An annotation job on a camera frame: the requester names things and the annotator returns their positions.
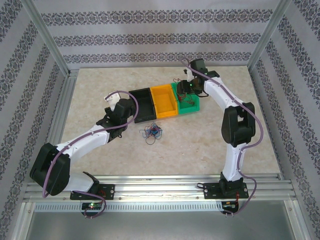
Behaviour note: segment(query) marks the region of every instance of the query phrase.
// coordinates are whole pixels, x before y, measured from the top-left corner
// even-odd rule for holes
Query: marble floor
[[[105,115],[104,97],[115,90],[131,91],[186,79],[183,67],[80,69],[66,120],[62,143],[89,130]],[[245,66],[208,67],[244,102],[255,105],[264,138],[248,149],[243,172],[279,173],[278,163],[257,97]],[[155,120],[162,138],[147,145],[142,133],[151,122],[130,124],[122,138],[98,147],[71,166],[71,172],[93,175],[206,175],[219,174],[225,164],[226,143],[221,136],[223,111],[210,97],[200,99],[200,111]],[[260,136],[257,128],[252,143]]]

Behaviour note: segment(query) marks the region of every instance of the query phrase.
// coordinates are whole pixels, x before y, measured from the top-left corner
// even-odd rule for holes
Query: damask pattern wall
[[[246,65],[279,0],[35,0],[70,69]]]
[[[320,1],[294,0],[251,76],[277,159],[320,239]]]
[[[4,240],[15,225],[30,162],[46,142],[65,78],[19,0],[0,0],[0,56],[0,240]]]

